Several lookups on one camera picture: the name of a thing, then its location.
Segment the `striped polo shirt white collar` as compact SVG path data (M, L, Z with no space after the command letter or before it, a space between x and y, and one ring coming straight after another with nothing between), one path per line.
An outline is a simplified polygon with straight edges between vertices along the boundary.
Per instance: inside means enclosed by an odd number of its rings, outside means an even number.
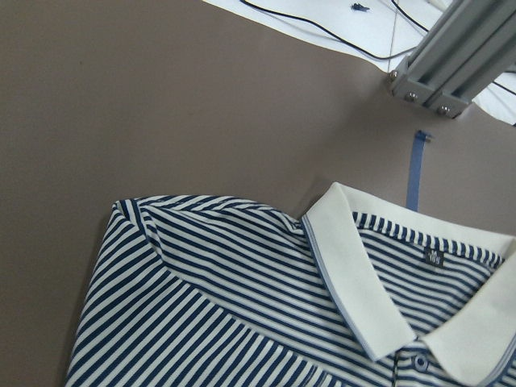
M334 183L112 207L68 386L512 386L515 239Z

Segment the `aluminium extrusion frame post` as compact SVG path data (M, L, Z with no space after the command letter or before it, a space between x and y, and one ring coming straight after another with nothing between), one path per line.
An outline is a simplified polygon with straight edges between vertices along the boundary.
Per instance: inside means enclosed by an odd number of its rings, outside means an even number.
M454 1L391 72L393 96L455 118L515 62L514 1Z

